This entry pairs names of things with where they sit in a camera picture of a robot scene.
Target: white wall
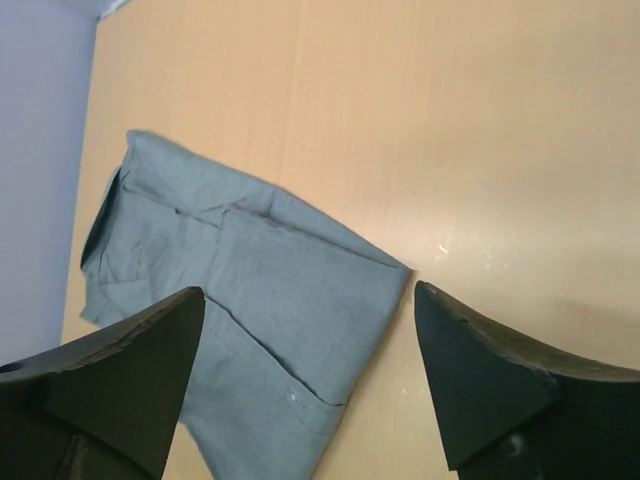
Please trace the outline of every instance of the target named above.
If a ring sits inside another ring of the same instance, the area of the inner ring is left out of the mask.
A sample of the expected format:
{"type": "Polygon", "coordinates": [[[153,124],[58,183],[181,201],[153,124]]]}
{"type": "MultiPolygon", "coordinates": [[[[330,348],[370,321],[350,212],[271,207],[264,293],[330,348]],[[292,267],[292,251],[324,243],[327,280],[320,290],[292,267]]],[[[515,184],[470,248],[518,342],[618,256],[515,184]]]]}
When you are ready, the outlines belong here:
{"type": "Polygon", "coordinates": [[[0,2],[0,365],[60,341],[95,28],[0,2]]]}

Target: gray cloth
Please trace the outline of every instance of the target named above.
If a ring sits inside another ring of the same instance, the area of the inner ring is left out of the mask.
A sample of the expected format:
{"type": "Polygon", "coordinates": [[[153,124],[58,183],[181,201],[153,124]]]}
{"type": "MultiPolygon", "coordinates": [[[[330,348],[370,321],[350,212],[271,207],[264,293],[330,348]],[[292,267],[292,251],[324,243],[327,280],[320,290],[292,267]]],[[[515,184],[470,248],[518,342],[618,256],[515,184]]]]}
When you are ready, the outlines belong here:
{"type": "Polygon", "coordinates": [[[128,141],[83,253],[82,315],[106,326],[202,287],[181,420],[216,480],[310,478],[407,268],[282,189],[149,133],[128,141]]]}

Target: folded cloth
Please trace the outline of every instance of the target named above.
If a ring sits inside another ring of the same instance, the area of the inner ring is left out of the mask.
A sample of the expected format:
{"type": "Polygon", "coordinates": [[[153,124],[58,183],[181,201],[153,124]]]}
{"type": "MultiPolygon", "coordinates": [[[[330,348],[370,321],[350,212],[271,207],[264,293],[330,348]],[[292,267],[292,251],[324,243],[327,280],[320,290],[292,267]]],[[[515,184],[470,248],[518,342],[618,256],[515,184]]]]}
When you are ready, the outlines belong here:
{"type": "Polygon", "coordinates": [[[310,478],[408,269],[278,187],[127,138],[82,254],[83,317],[107,326],[200,286],[181,421],[216,480],[310,478]]]}

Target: black plastic part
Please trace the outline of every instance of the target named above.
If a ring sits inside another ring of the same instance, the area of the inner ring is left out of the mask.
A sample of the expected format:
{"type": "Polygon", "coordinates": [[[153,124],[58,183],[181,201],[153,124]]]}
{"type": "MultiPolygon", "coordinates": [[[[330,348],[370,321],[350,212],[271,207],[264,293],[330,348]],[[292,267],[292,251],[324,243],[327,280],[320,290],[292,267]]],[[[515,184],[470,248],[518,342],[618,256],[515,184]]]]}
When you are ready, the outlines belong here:
{"type": "Polygon", "coordinates": [[[203,320],[188,288],[0,367],[0,478],[160,479],[203,320]]]}
{"type": "Polygon", "coordinates": [[[638,372],[558,351],[422,282],[415,319],[447,462],[461,480],[640,478],[640,383],[616,380],[638,372]],[[549,358],[594,378],[535,367],[549,358]]]}

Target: wooden table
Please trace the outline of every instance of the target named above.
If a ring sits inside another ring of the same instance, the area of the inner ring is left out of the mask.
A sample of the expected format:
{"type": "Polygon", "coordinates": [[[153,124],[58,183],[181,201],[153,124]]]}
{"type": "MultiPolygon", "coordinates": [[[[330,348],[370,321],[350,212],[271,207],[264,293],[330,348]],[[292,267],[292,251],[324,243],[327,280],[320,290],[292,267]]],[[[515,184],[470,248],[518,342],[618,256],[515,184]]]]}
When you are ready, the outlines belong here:
{"type": "MultiPolygon", "coordinates": [[[[125,132],[275,182],[485,314],[640,368],[640,5],[136,0],[99,27],[82,244],[125,132]]],[[[178,428],[167,479],[211,478],[178,428]]],[[[407,293],[318,479],[452,479],[407,293]]]]}

